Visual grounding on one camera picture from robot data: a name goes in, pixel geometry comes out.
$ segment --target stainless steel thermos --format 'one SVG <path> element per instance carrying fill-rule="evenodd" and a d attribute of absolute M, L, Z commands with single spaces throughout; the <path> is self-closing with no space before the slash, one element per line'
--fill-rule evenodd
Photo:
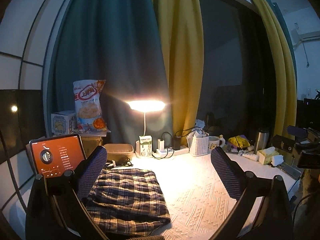
<path fill-rule="evenodd" d="M 269 138 L 269 131 L 267 129 L 259 129 L 256 135 L 256 141 L 254 143 L 254 154 L 257 154 L 258 150 L 265 149 Z"/>

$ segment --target tablet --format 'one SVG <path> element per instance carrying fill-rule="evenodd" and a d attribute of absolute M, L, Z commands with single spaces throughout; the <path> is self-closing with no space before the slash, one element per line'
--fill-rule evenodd
<path fill-rule="evenodd" d="M 47 178 L 74 170 L 86 159 L 78 134 L 31 140 L 30 149 L 36 172 Z"/>

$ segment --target white textured tablecloth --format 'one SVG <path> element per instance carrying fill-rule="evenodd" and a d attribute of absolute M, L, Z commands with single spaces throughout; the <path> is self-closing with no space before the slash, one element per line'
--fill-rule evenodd
<path fill-rule="evenodd" d="M 281 175 L 288 191 L 296 182 L 278 168 L 237 155 L 228 156 L 244 171 L 253 171 L 257 177 L 272 179 L 277 174 Z M 134 168 L 152 170 L 156 174 L 171 223 L 156 230 L 154 235 L 163 235 L 166 240 L 208 240 L 236 203 L 235 199 L 229 197 L 212 166 L 210 155 L 193 157 L 183 154 L 162 160 L 135 157 L 132 163 Z M 256 200 L 242 233 L 250 229 L 261 200 Z"/>

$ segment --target plaid cushion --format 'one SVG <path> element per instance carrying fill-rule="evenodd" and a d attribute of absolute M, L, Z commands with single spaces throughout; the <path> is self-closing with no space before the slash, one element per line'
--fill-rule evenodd
<path fill-rule="evenodd" d="M 153 171 L 103 169 L 85 205 L 105 233 L 147 236 L 170 223 L 169 211 Z"/>

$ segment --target ceramic mug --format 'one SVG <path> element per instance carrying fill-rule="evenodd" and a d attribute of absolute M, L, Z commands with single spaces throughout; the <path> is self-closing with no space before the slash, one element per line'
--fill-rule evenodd
<path fill-rule="evenodd" d="M 209 136 L 209 150 L 213 150 L 215 147 L 220 146 L 221 148 L 226 144 L 226 140 L 222 137 Z"/>

